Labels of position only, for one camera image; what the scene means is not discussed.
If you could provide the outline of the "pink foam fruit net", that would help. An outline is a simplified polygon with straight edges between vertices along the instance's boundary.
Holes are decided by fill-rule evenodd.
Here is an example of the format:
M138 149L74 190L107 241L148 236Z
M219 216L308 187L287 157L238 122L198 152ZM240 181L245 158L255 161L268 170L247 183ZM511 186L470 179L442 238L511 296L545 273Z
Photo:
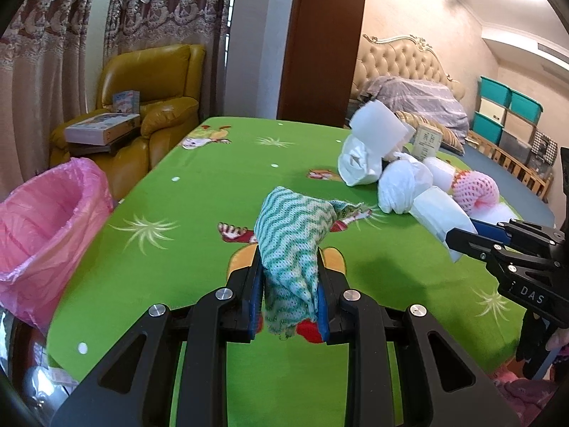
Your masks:
M500 190L496 181L478 171L460 171L451 183L454 201L468 214L477 209L491 208L500 201Z

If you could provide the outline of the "large white foam block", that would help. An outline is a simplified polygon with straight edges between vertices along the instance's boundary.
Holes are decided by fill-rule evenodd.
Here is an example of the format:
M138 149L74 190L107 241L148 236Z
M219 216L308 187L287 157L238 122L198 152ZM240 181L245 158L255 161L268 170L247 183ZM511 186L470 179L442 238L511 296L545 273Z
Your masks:
M409 213L447 248L452 262L458 261L462 254L448 247L446 237L450 230L460 228L477 234L466 212L437 186L431 186L419 194Z

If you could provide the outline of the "white plastic bag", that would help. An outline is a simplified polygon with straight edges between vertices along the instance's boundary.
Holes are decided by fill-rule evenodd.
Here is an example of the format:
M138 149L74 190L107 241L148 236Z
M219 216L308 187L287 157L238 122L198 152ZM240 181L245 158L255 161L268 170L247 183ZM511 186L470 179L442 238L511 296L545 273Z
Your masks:
M378 181L378 206L386 214L408 213L417 196L433 185L431 171L412 155L396 152Z

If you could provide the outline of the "green wavy cloth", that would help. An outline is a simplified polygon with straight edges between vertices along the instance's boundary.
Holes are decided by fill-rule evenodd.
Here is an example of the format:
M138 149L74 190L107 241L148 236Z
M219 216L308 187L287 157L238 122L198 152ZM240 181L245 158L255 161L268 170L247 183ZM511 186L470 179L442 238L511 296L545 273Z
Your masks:
M319 245L334 224L370 214L364 204L320 200L283 186L266 196L254 233L266 276L270 333L290 337L299 323L317 320Z

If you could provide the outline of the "white tissue pack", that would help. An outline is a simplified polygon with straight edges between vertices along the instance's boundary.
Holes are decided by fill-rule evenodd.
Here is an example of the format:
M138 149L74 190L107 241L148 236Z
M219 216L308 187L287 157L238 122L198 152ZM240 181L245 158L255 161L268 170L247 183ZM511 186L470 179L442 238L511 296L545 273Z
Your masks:
M498 223L509 223L511 220L517 220L519 216L507 204L500 202L490 207L477 209L472 218L487 224L497 225Z

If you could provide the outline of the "small white foam block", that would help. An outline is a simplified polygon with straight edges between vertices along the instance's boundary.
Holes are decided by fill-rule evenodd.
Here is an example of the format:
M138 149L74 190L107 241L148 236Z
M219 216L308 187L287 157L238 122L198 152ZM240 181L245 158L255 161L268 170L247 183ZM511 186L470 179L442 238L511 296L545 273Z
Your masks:
M456 167L434 156L424 158L422 164L433 175L433 184L446 193L450 193L455 174L457 173Z

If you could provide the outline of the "checkered bag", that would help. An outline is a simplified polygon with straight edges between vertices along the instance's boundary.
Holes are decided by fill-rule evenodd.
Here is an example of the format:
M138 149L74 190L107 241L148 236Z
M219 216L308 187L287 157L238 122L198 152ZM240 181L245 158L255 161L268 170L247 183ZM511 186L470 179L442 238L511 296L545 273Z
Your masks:
M557 150L557 142L541 131L535 130L531 143L531 152L533 154L540 157L550 166L553 166L554 162L557 160Z

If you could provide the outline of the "yellow white carton box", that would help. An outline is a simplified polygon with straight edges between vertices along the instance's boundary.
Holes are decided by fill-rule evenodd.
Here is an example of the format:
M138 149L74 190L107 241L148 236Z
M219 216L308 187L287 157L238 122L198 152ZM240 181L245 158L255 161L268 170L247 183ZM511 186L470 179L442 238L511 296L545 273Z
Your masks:
M414 135L412 155L417 160L435 157L443 141L443 133L432 125L419 125Z

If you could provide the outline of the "grey striped duvet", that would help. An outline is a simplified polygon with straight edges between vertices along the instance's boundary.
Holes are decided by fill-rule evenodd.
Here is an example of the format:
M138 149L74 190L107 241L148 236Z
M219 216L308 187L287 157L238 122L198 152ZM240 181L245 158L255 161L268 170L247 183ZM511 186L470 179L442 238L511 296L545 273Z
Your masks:
M361 102L379 100L392 112L408 112L429 118L451 130L461 143L467 137L467 113L452 91L441 83L378 76L363 85L358 99Z

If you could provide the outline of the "beige tufted headboard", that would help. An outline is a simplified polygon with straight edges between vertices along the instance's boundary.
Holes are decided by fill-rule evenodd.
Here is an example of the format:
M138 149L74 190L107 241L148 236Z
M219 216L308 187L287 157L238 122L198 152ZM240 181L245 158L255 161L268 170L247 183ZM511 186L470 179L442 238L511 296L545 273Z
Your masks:
M447 86L457 100L466 95L465 87L445 71L432 46L424 38L413 35L389 39L362 35L350 98L356 99L363 87L379 76L440 83Z

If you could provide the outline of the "large flat white box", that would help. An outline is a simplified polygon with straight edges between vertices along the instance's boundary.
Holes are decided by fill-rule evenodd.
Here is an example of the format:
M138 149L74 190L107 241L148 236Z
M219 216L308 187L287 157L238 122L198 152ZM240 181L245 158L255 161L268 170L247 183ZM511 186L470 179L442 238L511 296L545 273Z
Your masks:
M139 114L99 114L65 128L65 141L70 144L105 146L139 128L140 125Z

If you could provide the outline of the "brown wooden door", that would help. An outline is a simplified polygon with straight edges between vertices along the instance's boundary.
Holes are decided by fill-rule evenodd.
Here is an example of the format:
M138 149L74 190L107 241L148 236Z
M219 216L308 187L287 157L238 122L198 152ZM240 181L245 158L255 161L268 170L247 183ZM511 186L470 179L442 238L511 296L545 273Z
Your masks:
M366 0L292 0L277 118L342 127Z

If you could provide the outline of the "left lace curtain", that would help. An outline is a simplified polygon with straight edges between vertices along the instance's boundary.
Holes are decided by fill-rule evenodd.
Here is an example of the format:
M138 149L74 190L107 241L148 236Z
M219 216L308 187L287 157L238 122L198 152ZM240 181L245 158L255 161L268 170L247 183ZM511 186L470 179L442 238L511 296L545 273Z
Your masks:
M92 0L24 0L1 38L1 195L49 166L50 134L87 106Z

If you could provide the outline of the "lace curtain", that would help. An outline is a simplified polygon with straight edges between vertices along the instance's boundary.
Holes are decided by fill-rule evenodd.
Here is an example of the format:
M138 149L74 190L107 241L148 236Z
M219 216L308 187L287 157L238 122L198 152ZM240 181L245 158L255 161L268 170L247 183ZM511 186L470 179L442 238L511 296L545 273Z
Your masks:
M92 0L24 0L1 38L1 195L49 166L50 134L87 106Z
M226 84L230 0L110 0L104 59L171 44L206 48L200 93L202 118L220 116Z

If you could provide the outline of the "right lace curtain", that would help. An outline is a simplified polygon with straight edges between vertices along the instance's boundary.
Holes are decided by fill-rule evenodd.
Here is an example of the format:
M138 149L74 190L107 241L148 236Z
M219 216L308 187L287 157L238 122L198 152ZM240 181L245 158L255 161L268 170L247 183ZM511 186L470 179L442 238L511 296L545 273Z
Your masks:
M220 116L226 84L230 0L110 0L104 59L171 44L206 48L200 93L202 118Z

